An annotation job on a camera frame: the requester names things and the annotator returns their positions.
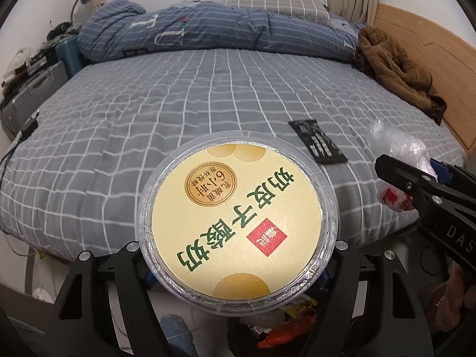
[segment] plastic lid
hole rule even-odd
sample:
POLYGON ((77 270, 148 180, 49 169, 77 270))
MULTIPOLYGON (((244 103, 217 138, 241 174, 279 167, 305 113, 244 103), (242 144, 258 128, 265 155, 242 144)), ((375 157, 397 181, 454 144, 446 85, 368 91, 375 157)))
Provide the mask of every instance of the plastic lid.
POLYGON ((318 166, 266 134, 223 132, 166 157, 144 187, 136 235, 157 279, 214 314, 275 309, 332 254, 339 213, 318 166))

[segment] white plastic bag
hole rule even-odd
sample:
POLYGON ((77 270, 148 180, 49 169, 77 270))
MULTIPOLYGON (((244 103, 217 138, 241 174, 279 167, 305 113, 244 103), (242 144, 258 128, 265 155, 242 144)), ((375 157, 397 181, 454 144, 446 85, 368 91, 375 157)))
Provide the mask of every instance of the white plastic bag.
MULTIPOLYGON (((367 140, 375 158, 387 154, 437 178, 430 164, 427 147, 420 139, 377 120, 370 123, 367 140)), ((410 195, 380 179, 377 182, 377 196, 381 204, 396 212, 415 209, 410 195)))

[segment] plaid pillow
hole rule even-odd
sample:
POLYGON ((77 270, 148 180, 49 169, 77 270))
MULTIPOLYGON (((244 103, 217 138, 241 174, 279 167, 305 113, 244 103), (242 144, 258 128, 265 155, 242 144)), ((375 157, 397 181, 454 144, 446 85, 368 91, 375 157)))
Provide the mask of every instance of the plaid pillow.
POLYGON ((259 8, 327 25, 329 13, 322 0, 227 0, 229 7, 259 8))

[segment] red diamond logo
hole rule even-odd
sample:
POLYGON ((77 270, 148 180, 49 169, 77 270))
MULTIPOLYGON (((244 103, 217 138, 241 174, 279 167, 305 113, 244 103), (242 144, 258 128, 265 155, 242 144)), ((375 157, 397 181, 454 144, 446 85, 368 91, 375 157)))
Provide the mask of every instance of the red diamond logo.
POLYGON ((263 254, 270 256, 284 239, 287 238, 287 235, 266 218, 249 233, 247 238, 263 254))

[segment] gold round seal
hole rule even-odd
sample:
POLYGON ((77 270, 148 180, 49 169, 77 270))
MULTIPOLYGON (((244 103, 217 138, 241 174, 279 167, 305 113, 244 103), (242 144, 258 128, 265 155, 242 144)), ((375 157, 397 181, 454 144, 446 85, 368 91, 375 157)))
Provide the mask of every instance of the gold round seal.
POLYGON ((193 168, 185 180, 185 193, 201 206, 216 206, 233 196, 237 188, 235 172, 221 162, 205 162, 193 168))

